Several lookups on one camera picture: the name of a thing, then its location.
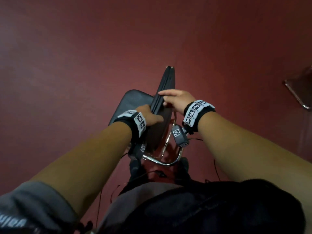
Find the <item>person's left arm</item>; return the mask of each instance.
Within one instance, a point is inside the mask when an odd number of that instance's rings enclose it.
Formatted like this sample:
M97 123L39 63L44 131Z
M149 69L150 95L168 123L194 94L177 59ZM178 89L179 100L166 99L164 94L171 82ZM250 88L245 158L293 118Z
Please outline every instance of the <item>person's left arm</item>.
M136 110L143 114L147 126L163 121L161 116L151 113L148 105ZM128 125L115 122L48 165L31 180L54 188L80 218L105 185L131 137Z

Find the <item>forearm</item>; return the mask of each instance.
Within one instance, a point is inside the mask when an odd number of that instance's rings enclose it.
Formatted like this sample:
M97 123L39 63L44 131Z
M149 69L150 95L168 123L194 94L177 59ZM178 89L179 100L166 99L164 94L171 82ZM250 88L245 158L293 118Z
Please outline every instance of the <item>forearm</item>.
M57 190L81 217L115 169L131 136L129 126L115 122L51 163L32 180Z
M225 120L205 114L198 124L221 169L233 180L268 180L291 193L311 212L312 164L278 145Z

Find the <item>gray sleeve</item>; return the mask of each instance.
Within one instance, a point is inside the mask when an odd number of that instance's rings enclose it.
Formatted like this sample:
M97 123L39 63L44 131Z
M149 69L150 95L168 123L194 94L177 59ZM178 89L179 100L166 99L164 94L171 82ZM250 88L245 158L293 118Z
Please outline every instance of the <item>gray sleeve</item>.
M67 201L41 182L25 182L0 197L0 232L73 232L77 219Z

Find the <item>floor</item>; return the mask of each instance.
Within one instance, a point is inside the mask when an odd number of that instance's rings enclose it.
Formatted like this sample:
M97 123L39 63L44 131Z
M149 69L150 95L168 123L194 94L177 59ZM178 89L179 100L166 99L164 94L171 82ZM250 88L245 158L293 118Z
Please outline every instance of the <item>floor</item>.
M127 90L155 94L167 65L175 66L176 88L312 162L311 114L282 85L312 63L311 5L0 0L0 193L103 130ZM184 156L193 179L217 180L202 142L193 140ZM107 182L100 218L129 178L128 163L124 157ZM84 222L95 222L97 205Z

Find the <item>person's right hand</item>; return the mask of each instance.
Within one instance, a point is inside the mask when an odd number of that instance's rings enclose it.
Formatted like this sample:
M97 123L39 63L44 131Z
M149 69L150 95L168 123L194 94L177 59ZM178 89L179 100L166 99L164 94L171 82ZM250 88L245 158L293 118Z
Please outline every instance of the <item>person's right hand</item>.
M159 91L158 94L164 96L164 106L172 105L182 115L186 106L196 100L189 92L182 90L163 90Z

